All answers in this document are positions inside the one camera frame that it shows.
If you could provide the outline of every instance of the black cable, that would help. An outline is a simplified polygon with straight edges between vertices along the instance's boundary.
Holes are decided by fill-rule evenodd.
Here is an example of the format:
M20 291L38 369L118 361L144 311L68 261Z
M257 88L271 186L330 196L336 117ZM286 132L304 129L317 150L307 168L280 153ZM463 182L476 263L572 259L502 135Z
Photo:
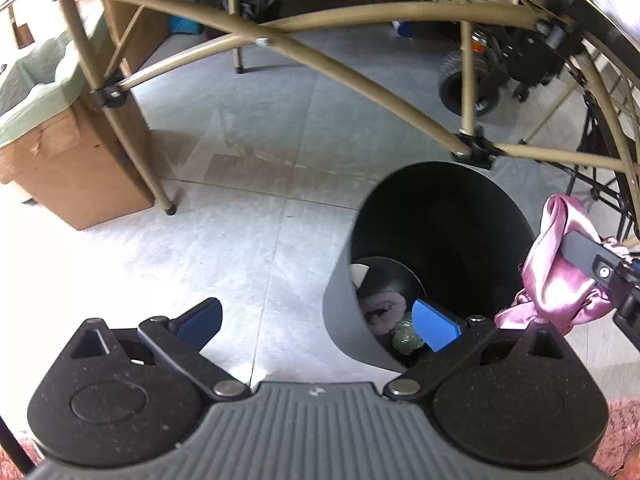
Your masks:
M4 449L4 452L7 453L9 458L23 475L26 476L35 469L36 465L22 448L20 442L18 442L18 440L14 437L14 434L9 431L9 428L4 423L4 420L2 420L1 416L0 447Z

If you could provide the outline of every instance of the folding metal frame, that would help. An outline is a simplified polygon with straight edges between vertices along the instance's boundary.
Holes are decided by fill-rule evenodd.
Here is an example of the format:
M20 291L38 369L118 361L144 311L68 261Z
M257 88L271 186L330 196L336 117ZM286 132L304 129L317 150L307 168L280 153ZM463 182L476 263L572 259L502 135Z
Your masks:
M610 34L613 24L595 9L587 0L571 0L565 4L556 4L558 0L514 0L510 4L492 3L477 0L463 1L420 1L399 2L392 4L371 4L354 6L341 9L312 12L276 20L274 22L257 25L244 20L236 15L237 7L230 4L227 14L218 9L202 6L185 0L114 0L138 6L138 12L116 46L116 52L111 59L110 69L122 59L122 53L126 48L130 35L136 25L137 18L143 8L167 12L175 16L181 16L189 20L214 27L226 36L207 41L179 54L171 56L161 62L155 63L127 78L112 83L109 88L115 88L114 93L127 92L134 86L147 81L162 73L185 65L197 59L234 50L236 68L241 68L240 48L245 44L257 42L262 46L268 46L283 56L305 64L318 72L321 72L339 82L344 83L356 92L366 96L389 111L412 124L434 140L441 143L460 160L471 160L477 149L477 145L469 142L464 135L471 136L475 131L475 92L476 78L474 74L473 52L471 48L471 31L473 23L487 23L503 26L522 28L536 27L540 20L548 20L552 17L564 22L575 21L584 28L584 36L614 63L622 72L624 88L627 86L627 78L633 85L640 84L640 52L626 38L622 31L618 35ZM65 17L69 34L78 48L80 65L90 87L94 91L104 91L106 79L109 75L97 71L95 53L82 28L78 15L78 8L74 0L59 0L60 8ZM289 36L292 32L309 30L313 28L329 28L364 25L369 23L383 23L392 20L408 21L460 21L462 27L463 47L463 111L460 135L447 131L443 126L424 114L418 108L409 104L404 99L393 94L378 83L366 78L359 72L341 64L326 56L322 52L306 46L305 44ZM600 73L593 63L593 59L583 53L577 56L579 69L586 80L591 93L594 95L598 106L603 111L607 124L615 140L620 158L613 158L589 153L576 153L573 151L539 148L525 144L491 143L493 155L512 156L517 158L530 158L538 161L558 162L564 164L578 164L593 168L606 168L623 172L629 184L635 218L640 218L640 189L638 187L638 174L640 166L632 162L625 134L622 131L616 108L604 86ZM626 110L637 123L638 110L633 99L630 101L631 110ZM144 178L147 185L168 213L175 211L175 205L169 200L158 179L152 173L148 163L136 153L126 131L126 125L114 108L105 106L104 113L116 132L127 154ZM635 126L636 140L639 133Z

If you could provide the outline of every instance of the satin cloth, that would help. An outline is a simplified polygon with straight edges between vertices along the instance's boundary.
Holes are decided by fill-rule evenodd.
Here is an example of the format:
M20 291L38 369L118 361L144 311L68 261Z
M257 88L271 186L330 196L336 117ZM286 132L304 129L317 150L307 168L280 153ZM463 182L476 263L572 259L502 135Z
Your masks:
M562 236L572 231L631 261L629 250L615 238L600 239L577 198L552 195L545 203L540 236L522 267L524 288L509 308L495 316L498 328L524 329L531 321L550 321L566 335L574 325L601 318L612 310L604 288L561 256Z

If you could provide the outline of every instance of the folding wagon frame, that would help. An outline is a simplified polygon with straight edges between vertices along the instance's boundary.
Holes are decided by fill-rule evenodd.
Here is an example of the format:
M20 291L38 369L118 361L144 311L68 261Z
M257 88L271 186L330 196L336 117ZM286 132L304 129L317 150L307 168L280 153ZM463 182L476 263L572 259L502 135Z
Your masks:
M15 0L0 1L3 1L0 5L0 10L2 10ZM102 110L133 164L168 214L174 214L176 206L164 192L149 163L136 151L127 133L126 124L117 114L116 108L123 104L127 93L136 85L212 54L233 50L234 64L238 68L241 66L240 48L246 44L256 43L259 46L272 48L283 56L342 82L385 107L441 143L452 152L454 159L459 162L490 168L494 158L512 156L540 162L604 168L623 173L630 189L634 217L640 218L640 188L638 186L640 166L632 162L628 143L616 114L616 105L607 92L600 73L587 51L583 50L567 61L574 72L579 74L585 88L594 96L597 105L602 110L620 158L539 148L528 144L494 143L484 138L481 129L476 127L474 117L476 77L472 48L473 23L521 27L539 32L553 27L574 32L577 30L582 37L593 44L620 70L623 79L622 88L628 91L629 95L631 86L640 86L640 52L637 45L588 0L513 0L509 4L481 0L421 0L323 10L275 20L262 25L236 16L238 0L229 1L229 14L185 0L114 0L138 6L138 10L130 21L122 40L116 45L116 50L105 73L101 73L97 69L95 53L82 26L75 0L56 1L62 10L70 38L78 50L80 66L91 90L98 96ZM117 67L130 41L140 12L144 8L181 16L228 34L170 56L131 76L118 76ZM447 131L416 107L359 72L288 36L290 33L302 30L365 25L391 22L392 20L459 21L461 23L463 52L462 127L458 134ZM624 111L632 117L636 148L640 149L638 112L633 99L628 102L630 110L625 107ZM550 114L543 119L543 122L548 120L549 116Z

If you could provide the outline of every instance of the black cylindrical bin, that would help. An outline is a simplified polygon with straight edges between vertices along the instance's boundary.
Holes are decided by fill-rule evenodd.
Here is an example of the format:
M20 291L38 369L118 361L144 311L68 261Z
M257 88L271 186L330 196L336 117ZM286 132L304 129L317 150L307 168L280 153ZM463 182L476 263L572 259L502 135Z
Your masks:
M358 213L322 301L329 336L357 361L404 372L365 323L351 264L373 263L369 272L381 279L367 275L367 286L400 292L408 308L422 289L458 317L493 317L522 288L520 267L533 240L520 209L481 173L452 162L402 168Z

